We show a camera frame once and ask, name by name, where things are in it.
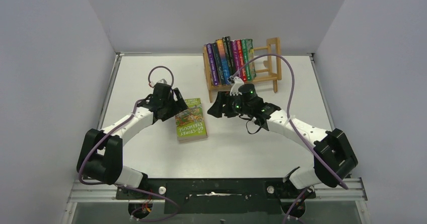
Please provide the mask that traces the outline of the lime green Treehouse book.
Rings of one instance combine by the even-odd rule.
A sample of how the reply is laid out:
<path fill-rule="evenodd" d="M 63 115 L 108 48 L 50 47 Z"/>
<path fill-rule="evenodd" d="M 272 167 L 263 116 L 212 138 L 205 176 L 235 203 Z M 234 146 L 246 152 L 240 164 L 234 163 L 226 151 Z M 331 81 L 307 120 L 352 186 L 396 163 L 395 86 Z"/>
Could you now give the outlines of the lime green Treehouse book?
<path fill-rule="evenodd" d="M 177 139 L 207 136 L 200 98 L 185 99 L 188 109 L 175 116 Z"/>

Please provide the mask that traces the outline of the Little Women book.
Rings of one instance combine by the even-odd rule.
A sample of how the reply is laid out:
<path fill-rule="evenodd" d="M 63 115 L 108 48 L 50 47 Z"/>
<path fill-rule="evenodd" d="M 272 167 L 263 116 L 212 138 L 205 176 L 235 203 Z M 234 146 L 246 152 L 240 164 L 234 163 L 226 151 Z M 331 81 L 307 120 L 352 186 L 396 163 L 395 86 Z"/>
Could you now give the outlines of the Little Women book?
<path fill-rule="evenodd" d="M 224 77 L 222 61 L 221 61 L 220 54 L 219 54 L 218 44 L 215 42 L 212 44 L 212 51 L 214 54 L 215 63 L 216 63 L 216 67 L 217 67 L 218 78 L 221 82 L 221 85 L 225 85 L 226 80 Z"/>

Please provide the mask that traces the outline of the dark green book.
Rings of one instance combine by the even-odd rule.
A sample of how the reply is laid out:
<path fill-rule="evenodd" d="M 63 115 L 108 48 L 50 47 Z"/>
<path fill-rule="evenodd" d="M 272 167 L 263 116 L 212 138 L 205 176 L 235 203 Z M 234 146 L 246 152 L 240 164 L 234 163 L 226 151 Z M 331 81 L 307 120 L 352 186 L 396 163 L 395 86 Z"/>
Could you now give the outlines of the dark green book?
<path fill-rule="evenodd" d="M 227 50 L 227 45 L 226 45 L 226 39 L 225 39 L 225 37 L 223 37 L 222 40 L 223 40 L 224 48 L 225 48 L 225 51 L 226 51 L 226 58 L 227 58 L 227 61 L 228 61 L 228 67 L 229 67 L 230 76 L 232 76 L 231 75 L 231 73 L 232 73 L 231 72 L 232 67 L 231 67 L 231 62 L 230 62 L 230 58 L 229 58 L 229 55 L 228 55 L 228 50 Z"/>

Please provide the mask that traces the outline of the magenta Treehouse book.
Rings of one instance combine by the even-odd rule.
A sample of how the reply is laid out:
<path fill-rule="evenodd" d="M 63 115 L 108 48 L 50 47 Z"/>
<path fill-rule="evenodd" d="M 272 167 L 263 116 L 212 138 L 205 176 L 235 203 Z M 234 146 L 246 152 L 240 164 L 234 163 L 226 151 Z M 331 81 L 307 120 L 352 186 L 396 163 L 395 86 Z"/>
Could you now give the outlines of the magenta Treehouse book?
<path fill-rule="evenodd" d="M 239 66 L 239 69 L 238 69 L 238 71 L 237 71 L 237 73 L 238 73 L 238 76 L 241 78 L 241 76 L 240 76 L 240 61 L 239 61 L 239 54 L 238 54 L 238 48 L 237 48 L 237 42 L 236 42 L 236 40 L 233 40 L 233 48 L 234 48 L 234 54 L 235 54 L 235 59 L 238 61 L 238 66 Z"/>

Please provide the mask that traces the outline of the wooden book rack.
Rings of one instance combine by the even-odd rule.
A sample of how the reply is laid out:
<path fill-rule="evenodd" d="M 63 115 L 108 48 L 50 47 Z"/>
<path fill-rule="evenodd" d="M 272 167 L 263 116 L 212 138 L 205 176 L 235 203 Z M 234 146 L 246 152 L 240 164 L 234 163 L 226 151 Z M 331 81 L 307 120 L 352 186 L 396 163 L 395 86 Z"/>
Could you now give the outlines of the wooden book rack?
<path fill-rule="evenodd" d="M 219 85 L 214 86 L 212 83 L 211 78 L 211 71 L 209 67 L 209 60 L 208 60 L 208 54 L 206 50 L 206 45 L 203 46 L 203 64 L 204 64 L 204 73 L 206 77 L 206 85 L 208 89 L 208 96 L 209 101 L 212 103 L 214 101 L 214 92 L 216 91 L 222 91 L 227 90 L 231 87 L 230 85 L 221 85 L 221 82 L 219 80 Z M 281 54 L 280 51 L 280 39 L 278 37 L 276 38 L 270 38 L 266 40 L 266 45 L 262 47 L 254 47 L 254 56 L 255 51 L 261 51 L 264 53 L 275 53 L 275 54 Z M 249 83 L 261 83 L 261 82 L 268 82 L 271 81 L 273 83 L 273 91 L 277 92 L 277 86 L 278 81 L 281 80 L 281 63 L 280 58 L 268 55 L 265 60 L 262 60 L 261 63 L 263 66 L 257 67 L 257 63 L 255 63 L 255 69 L 256 69 L 256 78 L 253 81 L 247 81 Z"/>

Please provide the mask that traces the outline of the red Treehouse book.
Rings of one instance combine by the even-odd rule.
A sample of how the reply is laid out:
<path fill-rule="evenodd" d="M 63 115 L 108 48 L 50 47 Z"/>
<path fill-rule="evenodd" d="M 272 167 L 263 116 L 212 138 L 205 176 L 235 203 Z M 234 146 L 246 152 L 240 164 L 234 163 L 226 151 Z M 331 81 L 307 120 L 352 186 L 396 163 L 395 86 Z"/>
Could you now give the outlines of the red Treehouse book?
<path fill-rule="evenodd" d="M 237 40 L 237 48 L 238 48 L 238 54 L 239 54 L 239 61 L 240 61 L 240 76 L 243 82 L 247 82 L 247 74 L 245 70 L 245 61 L 244 61 L 244 55 L 243 55 L 243 47 L 241 40 Z"/>

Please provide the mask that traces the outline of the purple comic book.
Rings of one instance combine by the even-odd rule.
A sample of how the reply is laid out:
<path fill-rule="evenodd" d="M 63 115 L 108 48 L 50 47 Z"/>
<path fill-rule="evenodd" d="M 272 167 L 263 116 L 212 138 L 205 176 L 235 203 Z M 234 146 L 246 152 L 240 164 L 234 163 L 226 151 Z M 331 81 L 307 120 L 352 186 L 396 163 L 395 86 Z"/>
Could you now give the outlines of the purple comic book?
<path fill-rule="evenodd" d="M 211 43 L 208 43 L 206 45 L 206 50 L 207 50 L 207 54 L 208 54 L 208 60 L 209 60 L 209 67 L 210 67 L 210 71 L 211 71 L 212 83 L 213 83 L 214 86 L 218 86 L 219 85 L 219 80 L 218 80 L 216 63 L 215 63 L 215 58 L 214 58 L 214 55 L 213 55 L 212 44 Z"/>

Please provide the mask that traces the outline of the Jane Eyre book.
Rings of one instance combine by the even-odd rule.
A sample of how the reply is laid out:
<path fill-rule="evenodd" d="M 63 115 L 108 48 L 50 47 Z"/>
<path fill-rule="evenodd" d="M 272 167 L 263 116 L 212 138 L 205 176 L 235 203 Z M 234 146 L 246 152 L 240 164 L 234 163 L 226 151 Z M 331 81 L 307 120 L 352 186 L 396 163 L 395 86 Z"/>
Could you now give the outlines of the Jane Eyre book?
<path fill-rule="evenodd" d="M 223 75 L 225 78 L 225 82 L 227 85 L 230 85 L 231 84 L 231 82 L 229 81 L 230 69 L 229 69 L 228 61 L 227 61 L 227 57 L 226 57 L 225 45 L 224 45 L 224 42 L 222 39 L 217 39 L 216 43 L 217 43 L 217 47 L 218 47 L 219 56 L 221 59 L 221 64 L 222 64 L 222 68 L 223 68 Z"/>

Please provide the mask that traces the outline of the black Moon and Sixpence book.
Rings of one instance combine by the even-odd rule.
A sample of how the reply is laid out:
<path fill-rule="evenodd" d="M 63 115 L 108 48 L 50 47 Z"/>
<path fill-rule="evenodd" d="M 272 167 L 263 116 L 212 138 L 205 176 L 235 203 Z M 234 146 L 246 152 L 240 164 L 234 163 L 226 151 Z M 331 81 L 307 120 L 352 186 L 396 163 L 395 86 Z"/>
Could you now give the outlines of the black Moon and Sixpence book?
<path fill-rule="evenodd" d="M 234 48 L 233 48 L 233 41 L 231 40 L 230 36 L 226 36 L 225 39 L 226 39 L 226 45 L 227 45 L 228 55 L 229 55 L 230 62 L 231 62 L 231 67 L 232 67 L 232 69 L 231 69 L 231 72 L 232 72 L 231 75 L 233 75 L 239 69 L 238 61 L 235 59 L 235 54 L 234 54 L 235 52 L 234 52 Z"/>

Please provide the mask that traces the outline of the orange Treehouse book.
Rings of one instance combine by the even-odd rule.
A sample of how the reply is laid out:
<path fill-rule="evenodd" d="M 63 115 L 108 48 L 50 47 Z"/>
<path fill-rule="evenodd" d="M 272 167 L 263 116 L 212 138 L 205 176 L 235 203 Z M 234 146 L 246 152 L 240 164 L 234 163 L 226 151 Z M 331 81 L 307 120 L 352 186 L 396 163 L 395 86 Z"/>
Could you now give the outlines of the orange Treehouse book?
<path fill-rule="evenodd" d="M 203 141 L 206 139 L 207 139 L 207 136 L 193 136 L 188 138 L 178 138 L 178 142 L 181 144 L 184 144 L 184 143 L 190 143 L 190 142 L 196 142 L 196 141 Z"/>

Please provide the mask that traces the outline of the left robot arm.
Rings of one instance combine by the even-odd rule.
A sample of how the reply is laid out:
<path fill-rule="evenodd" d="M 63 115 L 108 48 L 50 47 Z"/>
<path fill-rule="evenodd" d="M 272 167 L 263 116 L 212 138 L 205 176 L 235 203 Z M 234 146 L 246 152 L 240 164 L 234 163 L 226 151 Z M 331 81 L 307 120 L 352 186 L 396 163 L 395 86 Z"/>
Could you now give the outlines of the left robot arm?
<path fill-rule="evenodd" d="M 148 175 L 123 163 L 124 146 L 143 129 L 157 121 L 166 121 L 188 107 L 178 88 L 157 83 L 153 92 L 135 102 L 132 111 L 102 129 L 90 129 L 84 137 L 77 163 L 79 181 L 93 179 L 91 185 L 117 185 L 144 189 Z"/>

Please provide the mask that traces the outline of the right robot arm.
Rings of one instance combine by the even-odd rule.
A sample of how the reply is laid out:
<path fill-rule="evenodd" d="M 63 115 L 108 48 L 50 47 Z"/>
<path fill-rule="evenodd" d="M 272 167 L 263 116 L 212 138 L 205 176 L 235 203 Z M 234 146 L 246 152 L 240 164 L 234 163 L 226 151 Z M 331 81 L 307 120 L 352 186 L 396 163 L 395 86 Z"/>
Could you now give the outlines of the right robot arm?
<path fill-rule="evenodd" d="M 253 84 L 218 92 L 207 112 L 215 118 L 238 116 L 252 121 L 259 129 L 280 134 L 314 156 L 312 166 L 296 167 L 285 176 L 283 190 L 287 196 L 296 197 L 303 188 L 316 184 L 348 188 L 343 180 L 358 165 L 358 160 L 342 130 L 329 131 L 298 120 L 279 106 L 264 101 Z"/>

